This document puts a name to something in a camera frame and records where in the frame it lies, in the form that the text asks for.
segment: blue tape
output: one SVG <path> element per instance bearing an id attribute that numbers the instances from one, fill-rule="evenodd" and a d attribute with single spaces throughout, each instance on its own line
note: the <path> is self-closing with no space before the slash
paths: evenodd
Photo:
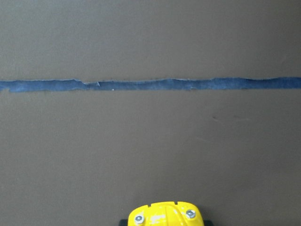
<path id="1" fill-rule="evenodd" d="M 192 90 L 192 89 L 301 89 L 301 77 L 273 79 L 214 78 L 208 80 L 161 79 L 145 81 L 79 80 L 0 81 L 0 91 L 69 91 L 69 90 Z"/>

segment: yellow robot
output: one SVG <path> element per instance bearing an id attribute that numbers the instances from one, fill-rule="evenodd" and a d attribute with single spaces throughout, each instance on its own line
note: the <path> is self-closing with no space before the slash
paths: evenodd
<path id="1" fill-rule="evenodd" d="M 204 221 L 191 203 L 157 202 L 133 210 L 119 226 L 204 226 Z"/>

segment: gray floor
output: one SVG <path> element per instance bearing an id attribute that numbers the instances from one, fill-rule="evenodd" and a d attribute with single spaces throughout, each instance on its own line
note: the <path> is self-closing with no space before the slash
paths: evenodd
<path id="1" fill-rule="evenodd" d="M 0 79 L 300 76 L 301 1 L 9 0 Z M 0 93 L 0 225 L 116 226 L 159 201 L 301 225 L 299 90 Z"/>

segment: black wheel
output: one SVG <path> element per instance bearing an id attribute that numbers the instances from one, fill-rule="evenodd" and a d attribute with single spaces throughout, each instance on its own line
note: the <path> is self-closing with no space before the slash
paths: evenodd
<path id="1" fill-rule="evenodd" d="M 214 226 L 211 220 L 204 220 L 204 226 Z"/>
<path id="2" fill-rule="evenodd" d="M 122 219 L 119 221 L 119 226 L 127 226 L 127 219 Z"/>

